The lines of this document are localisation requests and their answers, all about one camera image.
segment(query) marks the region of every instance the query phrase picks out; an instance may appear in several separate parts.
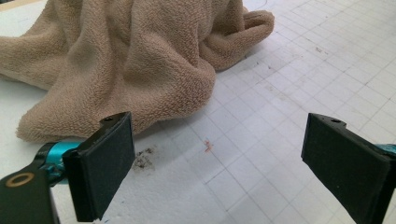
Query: debris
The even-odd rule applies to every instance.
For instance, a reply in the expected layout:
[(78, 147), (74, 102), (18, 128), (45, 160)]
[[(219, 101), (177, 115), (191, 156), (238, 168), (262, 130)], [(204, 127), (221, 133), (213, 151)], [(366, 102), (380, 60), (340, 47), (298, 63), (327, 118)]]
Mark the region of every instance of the debris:
[(149, 156), (154, 152), (153, 148), (146, 148), (143, 151), (136, 153), (136, 158), (134, 159), (134, 164), (132, 169), (134, 170), (144, 170), (147, 168), (153, 168), (153, 164), (149, 159)]

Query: towel fold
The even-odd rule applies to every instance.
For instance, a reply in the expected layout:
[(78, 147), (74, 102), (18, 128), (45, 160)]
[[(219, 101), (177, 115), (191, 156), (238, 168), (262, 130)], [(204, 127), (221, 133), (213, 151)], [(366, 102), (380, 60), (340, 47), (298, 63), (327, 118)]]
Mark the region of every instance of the towel fold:
[(22, 118), (31, 142), (88, 137), (131, 111), (134, 133), (186, 117), (210, 98), (215, 71), (274, 29), (242, 0), (49, 0), (20, 37), (0, 37), (0, 77), (48, 90)]

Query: red mark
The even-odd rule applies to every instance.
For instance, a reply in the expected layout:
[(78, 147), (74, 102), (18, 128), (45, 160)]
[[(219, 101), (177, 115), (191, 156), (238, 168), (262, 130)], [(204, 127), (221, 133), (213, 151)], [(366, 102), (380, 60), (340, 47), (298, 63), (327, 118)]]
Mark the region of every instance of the red mark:
[(209, 140), (205, 141), (205, 146), (206, 146), (205, 152), (209, 152), (210, 150), (212, 150), (213, 145), (210, 144)]

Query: terry cloth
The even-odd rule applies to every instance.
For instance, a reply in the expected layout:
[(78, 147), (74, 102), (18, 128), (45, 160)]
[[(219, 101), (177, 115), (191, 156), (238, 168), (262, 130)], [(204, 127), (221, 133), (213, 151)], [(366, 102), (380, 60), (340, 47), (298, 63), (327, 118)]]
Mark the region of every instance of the terry cloth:
[(131, 111), (134, 133), (208, 101), (215, 71), (272, 33), (242, 0), (49, 0), (20, 37), (0, 37), (0, 76), (48, 90), (22, 118), (26, 141), (88, 137)]

